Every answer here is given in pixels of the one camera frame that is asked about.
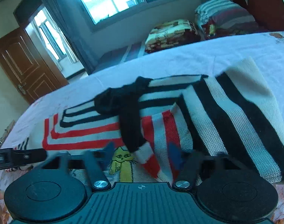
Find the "metal screw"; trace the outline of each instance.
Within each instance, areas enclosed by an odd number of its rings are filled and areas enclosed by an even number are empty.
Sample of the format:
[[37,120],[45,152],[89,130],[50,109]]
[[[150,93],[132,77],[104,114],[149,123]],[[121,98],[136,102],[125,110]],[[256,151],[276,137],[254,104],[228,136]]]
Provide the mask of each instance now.
[[102,188],[107,187],[109,184],[108,184],[108,182],[106,182],[106,181],[99,180],[99,181],[96,181],[93,185],[94,185],[94,187],[96,187],[96,188],[102,189]]
[[190,186],[190,183],[188,181],[184,181],[184,180],[181,180],[181,181],[177,181],[175,183],[175,186],[178,187],[178,188],[188,188]]

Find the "round black disc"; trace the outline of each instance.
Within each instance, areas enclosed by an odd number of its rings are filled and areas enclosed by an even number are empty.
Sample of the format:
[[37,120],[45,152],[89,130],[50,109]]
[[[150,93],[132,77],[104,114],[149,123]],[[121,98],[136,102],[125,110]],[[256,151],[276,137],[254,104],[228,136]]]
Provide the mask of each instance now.
[[86,189],[58,169],[34,169],[14,181],[4,201],[14,219],[52,222],[76,212],[86,200]]
[[258,222],[278,203],[276,189],[249,170],[223,170],[204,180],[197,199],[205,211],[225,222]]

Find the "cat embroidery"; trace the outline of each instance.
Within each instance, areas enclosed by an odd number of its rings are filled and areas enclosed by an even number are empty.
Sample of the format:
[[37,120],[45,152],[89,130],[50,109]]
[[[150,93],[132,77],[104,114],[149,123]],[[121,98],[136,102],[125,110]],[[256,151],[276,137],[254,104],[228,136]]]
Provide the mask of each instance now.
[[113,175],[120,171],[120,182],[133,182],[132,164],[135,163],[137,162],[134,160],[133,155],[128,150],[118,147],[112,157],[109,174]]

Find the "wooden door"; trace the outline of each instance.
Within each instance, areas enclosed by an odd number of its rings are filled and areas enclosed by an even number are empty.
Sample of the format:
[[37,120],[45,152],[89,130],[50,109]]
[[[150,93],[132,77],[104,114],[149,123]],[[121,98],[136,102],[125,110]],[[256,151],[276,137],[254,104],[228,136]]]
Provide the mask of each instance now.
[[0,39],[0,64],[29,103],[68,84],[53,61],[51,69],[47,65],[47,52],[41,54],[23,28]]

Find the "white bedsheet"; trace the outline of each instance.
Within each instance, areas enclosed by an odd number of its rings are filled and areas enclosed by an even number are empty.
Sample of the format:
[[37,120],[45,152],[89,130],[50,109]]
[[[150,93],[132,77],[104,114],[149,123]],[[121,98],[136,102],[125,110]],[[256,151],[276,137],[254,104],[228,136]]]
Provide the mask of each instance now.
[[[156,52],[107,68],[50,93],[34,104],[17,121],[4,147],[14,147],[34,125],[63,110],[87,101],[108,87],[132,83],[138,76],[160,78],[181,74],[216,75],[229,65],[252,57],[273,91],[284,120],[284,38],[270,33],[225,37]],[[284,185],[275,219],[284,218]]]

